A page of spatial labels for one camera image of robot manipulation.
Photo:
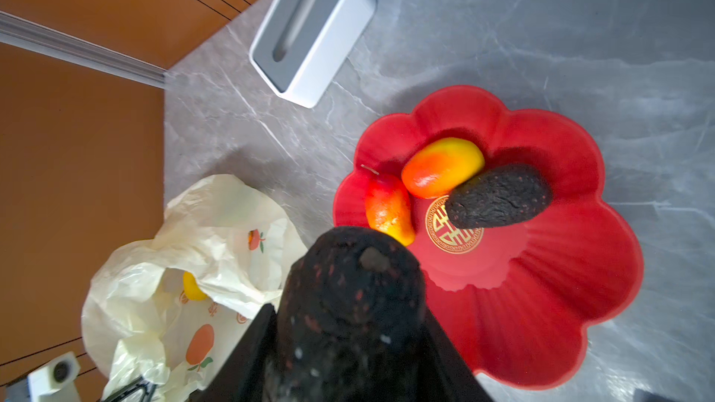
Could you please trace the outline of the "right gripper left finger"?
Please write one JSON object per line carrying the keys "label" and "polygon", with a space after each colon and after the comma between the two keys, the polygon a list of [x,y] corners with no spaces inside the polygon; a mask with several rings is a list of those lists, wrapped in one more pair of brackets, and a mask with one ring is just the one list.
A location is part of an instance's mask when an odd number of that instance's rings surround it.
{"label": "right gripper left finger", "polygon": [[265,304],[206,390],[190,401],[263,401],[264,368],[275,350],[276,310]]}

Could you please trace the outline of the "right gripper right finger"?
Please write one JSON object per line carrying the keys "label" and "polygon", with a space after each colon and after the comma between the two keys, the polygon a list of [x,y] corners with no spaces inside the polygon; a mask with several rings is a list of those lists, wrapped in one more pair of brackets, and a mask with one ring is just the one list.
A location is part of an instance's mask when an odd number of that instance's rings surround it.
{"label": "right gripper right finger", "polygon": [[419,401],[493,402],[431,312],[418,356]]}

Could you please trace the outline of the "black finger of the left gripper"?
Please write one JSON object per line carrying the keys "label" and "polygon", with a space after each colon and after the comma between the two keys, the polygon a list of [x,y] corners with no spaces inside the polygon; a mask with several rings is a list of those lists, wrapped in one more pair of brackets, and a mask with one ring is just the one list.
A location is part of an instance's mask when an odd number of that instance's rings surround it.
{"label": "black finger of the left gripper", "polygon": [[158,385],[143,377],[139,377],[113,392],[102,402],[151,402]]}

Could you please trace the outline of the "cream plastic bag orange prints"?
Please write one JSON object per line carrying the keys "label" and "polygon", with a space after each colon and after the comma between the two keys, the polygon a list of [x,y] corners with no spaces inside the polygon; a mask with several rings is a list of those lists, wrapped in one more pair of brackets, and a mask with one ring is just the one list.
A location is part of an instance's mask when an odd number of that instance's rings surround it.
{"label": "cream plastic bag orange prints", "polygon": [[[207,388],[306,251],[286,211],[238,178],[192,185],[153,238],[117,249],[91,279],[81,329],[104,394],[139,377],[158,385],[156,401]],[[186,299],[184,272],[208,299]]]}

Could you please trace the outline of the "yellow bell pepper fruit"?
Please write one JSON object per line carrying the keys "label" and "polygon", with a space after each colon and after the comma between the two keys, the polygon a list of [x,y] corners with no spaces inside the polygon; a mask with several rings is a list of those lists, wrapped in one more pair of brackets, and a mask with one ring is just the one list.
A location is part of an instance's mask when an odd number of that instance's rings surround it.
{"label": "yellow bell pepper fruit", "polygon": [[184,272],[182,284],[184,285],[184,296],[188,301],[201,302],[208,299],[208,295],[199,288],[197,279],[191,273]]}

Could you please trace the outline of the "small red yellow fruit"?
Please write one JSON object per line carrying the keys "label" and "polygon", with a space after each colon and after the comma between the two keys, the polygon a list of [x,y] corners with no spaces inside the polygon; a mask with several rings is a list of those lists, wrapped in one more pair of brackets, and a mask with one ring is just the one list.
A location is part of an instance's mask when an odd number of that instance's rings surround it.
{"label": "small red yellow fruit", "polygon": [[365,212],[368,225],[408,247],[416,238],[411,223],[411,197],[397,176],[363,166],[368,173]]}

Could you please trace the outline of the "red flower-shaped plate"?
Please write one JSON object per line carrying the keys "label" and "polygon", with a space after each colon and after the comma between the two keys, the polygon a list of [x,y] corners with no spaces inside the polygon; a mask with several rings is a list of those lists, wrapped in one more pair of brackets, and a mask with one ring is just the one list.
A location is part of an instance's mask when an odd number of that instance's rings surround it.
{"label": "red flower-shaped plate", "polygon": [[428,307],[472,372],[521,389],[562,385],[584,361],[588,329],[622,313],[644,278],[639,241],[603,201],[603,157],[579,124],[546,110],[511,111],[479,87],[445,87],[366,128],[333,221],[366,225],[372,173],[399,175],[415,153],[448,137],[475,143],[488,167],[535,167],[553,200],[530,221],[463,231],[443,197],[414,198],[411,253]]}

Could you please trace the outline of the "red orange peach fruit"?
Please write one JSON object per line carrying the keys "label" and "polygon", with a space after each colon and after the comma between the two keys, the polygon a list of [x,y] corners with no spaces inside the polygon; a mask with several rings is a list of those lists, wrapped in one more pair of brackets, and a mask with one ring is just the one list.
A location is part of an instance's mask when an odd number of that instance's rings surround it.
{"label": "red orange peach fruit", "polygon": [[430,199],[447,195],[484,166],[484,155],[476,144],[445,138],[416,153],[402,169],[401,179],[412,195]]}

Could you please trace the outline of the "white grey tissue box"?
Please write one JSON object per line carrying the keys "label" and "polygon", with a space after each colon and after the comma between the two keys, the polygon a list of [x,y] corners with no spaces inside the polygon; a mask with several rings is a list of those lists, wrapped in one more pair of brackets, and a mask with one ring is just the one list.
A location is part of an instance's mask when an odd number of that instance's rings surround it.
{"label": "white grey tissue box", "polygon": [[250,61],[279,98],[315,107],[376,11],[376,0],[273,0]]}

